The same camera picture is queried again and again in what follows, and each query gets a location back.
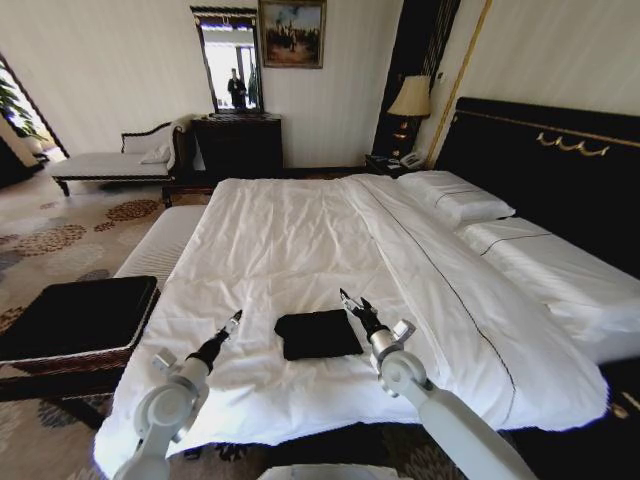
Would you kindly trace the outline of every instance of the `black headboard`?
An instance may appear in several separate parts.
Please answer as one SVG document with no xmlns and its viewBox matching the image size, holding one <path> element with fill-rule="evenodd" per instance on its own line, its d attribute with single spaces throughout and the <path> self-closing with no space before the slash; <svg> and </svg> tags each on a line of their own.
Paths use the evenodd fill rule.
<svg viewBox="0 0 640 480">
<path fill-rule="evenodd" d="M 640 278 L 640 117 L 463 97 L 436 168 Z"/>
</svg>

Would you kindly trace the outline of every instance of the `picture frame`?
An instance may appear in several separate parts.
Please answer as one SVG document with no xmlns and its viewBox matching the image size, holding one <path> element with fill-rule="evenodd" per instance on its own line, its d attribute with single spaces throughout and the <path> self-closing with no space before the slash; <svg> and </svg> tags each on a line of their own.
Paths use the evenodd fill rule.
<svg viewBox="0 0 640 480">
<path fill-rule="evenodd" d="M 265 68 L 322 68 L 327 0 L 260 0 Z"/>
</svg>

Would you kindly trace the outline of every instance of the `table lamp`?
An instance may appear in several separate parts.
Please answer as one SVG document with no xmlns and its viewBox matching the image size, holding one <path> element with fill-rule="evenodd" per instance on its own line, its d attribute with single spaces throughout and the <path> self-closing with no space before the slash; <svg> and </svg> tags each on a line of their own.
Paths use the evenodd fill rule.
<svg viewBox="0 0 640 480">
<path fill-rule="evenodd" d="M 405 77 L 400 93 L 387 113 L 402 117 L 427 117 L 431 113 L 429 108 L 429 76 L 411 75 Z M 396 142 L 400 143 L 393 150 L 393 156 L 397 157 L 401 151 L 406 153 L 413 147 L 413 141 L 418 133 L 419 123 L 412 122 L 409 128 L 409 119 L 400 124 L 400 130 L 393 134 Z"/>
</svg>

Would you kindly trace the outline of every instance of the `pillow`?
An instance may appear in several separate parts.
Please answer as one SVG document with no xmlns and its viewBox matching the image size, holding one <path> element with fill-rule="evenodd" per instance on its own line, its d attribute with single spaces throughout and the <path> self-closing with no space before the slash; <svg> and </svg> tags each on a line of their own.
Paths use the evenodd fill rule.
<svg viewBox="0 0 640 480">
<path fill-rule="evenodd" d="M 145 153 L 140 159 L 140 164 L 167 163 L 171 158 L 171 150 L 169 144 L 161 143 Z"/>
<path fill-rule="evenodd" d="M 409 173 L 397 181 L 424 209 L 452 229 L 510 217 L 516 212 L 499 198 L 450 172 Z"/>
<path fill-rule="evenodd" d="M 547 305 L 575 339 L 640 332 L 640 281 L 560 237 L 523 218 L 469 225 L 456 234 Z"/>
</svg>

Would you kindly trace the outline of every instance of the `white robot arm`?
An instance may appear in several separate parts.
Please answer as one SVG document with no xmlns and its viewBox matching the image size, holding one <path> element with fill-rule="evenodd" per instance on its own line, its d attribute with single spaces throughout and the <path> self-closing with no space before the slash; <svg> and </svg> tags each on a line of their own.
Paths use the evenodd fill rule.
<svg viewBox="0 0 640 480">
<path fill-rule="evenodd" d="M 404 342 L 415 331 L 410 322 L 402 320 L 391 331 L 380 323 L 377 311 L 364 298 L 360 305 L 342 289 L 340 297 L 367 332 L 373 349 L 371 361 L 382 387 L 392 396 L 406 397 L 416 407 L 424 428 L 468 478 L 536 478 L 511 445 L 462 400 L 429 381 L 422 362 L 404 350 Z"/>
<path fill-rule="evenodd" d="M 136 408 L 134 424 L 142 443 L 136 453 L 116 473 L 117 480 L 166 480 L 169 443 L 179 442 L 193 425 L 209 395 L 205 380 L 222 343 L 237 328 L 242 310 L 231 317 L 200 350 L 187 357 L 184 366 L 175 365 L 176 357 L 162 349 L 153 365 L 167 374 L 167 383 L 151 390 Z"/>
</svg>

